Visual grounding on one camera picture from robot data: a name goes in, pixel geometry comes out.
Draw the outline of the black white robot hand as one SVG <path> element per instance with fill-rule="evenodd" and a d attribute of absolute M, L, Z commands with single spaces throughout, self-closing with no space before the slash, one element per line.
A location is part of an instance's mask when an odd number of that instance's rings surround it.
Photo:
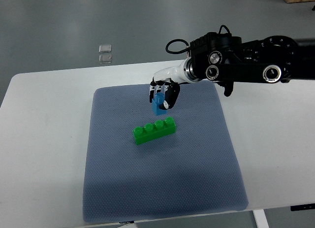
<path fill-rule="evenodd" d="M 153 75 L 149 88 L 149 101 L 164 87 L 164 101 L 158 107 L 161 110 L 171 109 L 180 92 L 180 85 L 192 83 L 188 76 L 190 58 L 185 59 L 179 66 L 169 67 L 156 72 Z"/>

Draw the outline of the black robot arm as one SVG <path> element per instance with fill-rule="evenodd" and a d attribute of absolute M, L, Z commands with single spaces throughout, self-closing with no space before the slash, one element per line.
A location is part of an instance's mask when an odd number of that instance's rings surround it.
<path fill-rule="evenodd" d="M 243 42 L 226 32 L 209 32 L 187 42 L 185 49 L 176 54 L 187 53 L 188 62 L 184 73 L 188 79 L 208 79 L 224 87 L 230 96 L 235 82 L 288 83 L 291 80 L 314 80 L 315 40 L 292 39 L 274 35 L 262 40 Z"/>

